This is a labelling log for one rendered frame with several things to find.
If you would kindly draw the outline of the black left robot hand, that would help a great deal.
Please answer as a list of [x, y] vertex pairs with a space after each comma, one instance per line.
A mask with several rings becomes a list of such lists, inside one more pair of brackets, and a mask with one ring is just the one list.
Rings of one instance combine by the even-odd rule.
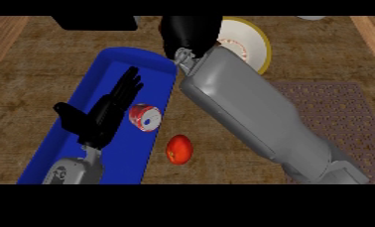
[[61, 120], [61, 128], [78, 136], [78, 143], [100, 150], [116, 133], [125, 110], [142, 87], [138, 68], [131, 66], [122, 74], [109, 94], [104, 94], [88, 113], [70, 104], [58, 102], [52, 109]]

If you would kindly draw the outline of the red tomato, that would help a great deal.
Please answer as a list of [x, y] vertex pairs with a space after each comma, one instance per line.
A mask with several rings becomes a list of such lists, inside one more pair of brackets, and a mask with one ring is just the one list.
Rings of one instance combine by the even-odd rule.
[[184, 165], [193, 154], [193, 147], [188, 138], [184, 135], [175, 135], [166, 144], [166, 159], [172, 165]]

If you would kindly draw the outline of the white bowl with yellow rim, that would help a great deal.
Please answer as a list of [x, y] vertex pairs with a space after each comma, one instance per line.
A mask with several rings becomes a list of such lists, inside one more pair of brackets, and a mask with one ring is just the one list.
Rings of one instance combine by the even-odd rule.
[[271, 63], [271, 44], [259, 27], [238, 17], [224, 17], [218, 42], [262, 74]]

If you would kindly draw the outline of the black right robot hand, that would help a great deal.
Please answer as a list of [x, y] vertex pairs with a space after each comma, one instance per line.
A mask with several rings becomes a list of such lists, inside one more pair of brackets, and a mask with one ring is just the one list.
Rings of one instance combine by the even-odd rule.
[[203, 56], [213, 47], [221, 29], [222, 17], [213, 16], [163, 16], [159, 34], [165, 55], [173, 59], [179, 48], [191, 51], [194, 58]]

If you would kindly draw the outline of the blue rectangular tray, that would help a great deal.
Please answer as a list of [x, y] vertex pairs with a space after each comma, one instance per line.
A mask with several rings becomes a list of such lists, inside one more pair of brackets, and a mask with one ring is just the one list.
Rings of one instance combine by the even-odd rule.
[[101, 50], [17, 182], [138, 184], [173, 79], [160, 55]]

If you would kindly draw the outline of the brown patterned placemat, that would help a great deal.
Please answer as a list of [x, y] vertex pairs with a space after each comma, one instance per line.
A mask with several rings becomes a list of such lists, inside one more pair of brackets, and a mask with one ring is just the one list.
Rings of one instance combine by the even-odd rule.
[[375, 184], [375, 113], [354, 82], [272, 82], [302, 124], [358, 164]]

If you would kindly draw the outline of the red and white can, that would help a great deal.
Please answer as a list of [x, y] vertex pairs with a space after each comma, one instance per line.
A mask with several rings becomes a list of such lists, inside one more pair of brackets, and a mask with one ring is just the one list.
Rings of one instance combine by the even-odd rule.
[[142, 132], [151, 132], [160, 124], [159, 109], [144, 103], [134, 104], [128, 109], [128, 121]]

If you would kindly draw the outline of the black appliance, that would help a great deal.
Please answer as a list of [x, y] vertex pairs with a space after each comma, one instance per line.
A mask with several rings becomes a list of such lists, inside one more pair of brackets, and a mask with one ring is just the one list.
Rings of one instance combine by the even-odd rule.
[[54, 16], [55, 23], [69, 31], [134, 31], [138, 16]]

